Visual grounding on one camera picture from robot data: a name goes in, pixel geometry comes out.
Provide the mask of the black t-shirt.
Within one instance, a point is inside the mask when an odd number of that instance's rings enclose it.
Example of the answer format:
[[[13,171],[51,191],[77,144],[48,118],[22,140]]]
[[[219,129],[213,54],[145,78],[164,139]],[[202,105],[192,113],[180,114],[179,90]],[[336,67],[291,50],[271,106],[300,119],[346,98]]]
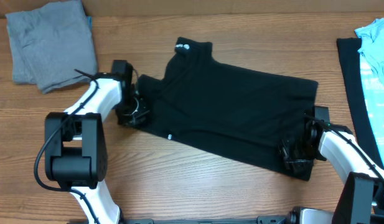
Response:
[[[220,63],[212,50],[210,42],[180,37],[162,79],[139,77],[150,109],[143,130],[293,176],[279,145],[303,133],[317,82]]]

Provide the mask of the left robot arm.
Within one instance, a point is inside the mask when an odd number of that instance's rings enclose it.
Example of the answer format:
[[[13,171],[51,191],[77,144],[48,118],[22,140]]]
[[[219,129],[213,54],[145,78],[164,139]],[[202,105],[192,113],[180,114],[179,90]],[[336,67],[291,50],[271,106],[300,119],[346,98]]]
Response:
[[[45,142],[34,164],[35,179],[40,159],[45,174],[58,183],[57,192],[72,194],[87,223],[124,223],[122,209],[114,203],[105,176],[108,169],[103,122],[114,111],[118,124],[139,128],[148,121],[150,110],[133,82],[137,71],[125,60],[114,60],[109,73],[81,73],[91,80],[89,89],[63,112],[45,119]]]

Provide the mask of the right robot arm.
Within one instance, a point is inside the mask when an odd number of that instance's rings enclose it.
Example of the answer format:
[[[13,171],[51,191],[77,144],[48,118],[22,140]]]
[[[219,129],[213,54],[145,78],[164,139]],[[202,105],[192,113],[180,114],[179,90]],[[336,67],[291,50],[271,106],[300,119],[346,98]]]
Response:
[[[384,170],[358,145],[351,130],[332,124],[323,106],[304,113],[303,128],[299,138],[279,144],[286,170],[302,174],[315,160],[329,161],[344,188],[333,212],[294,207],[279,223],[384,223]]]

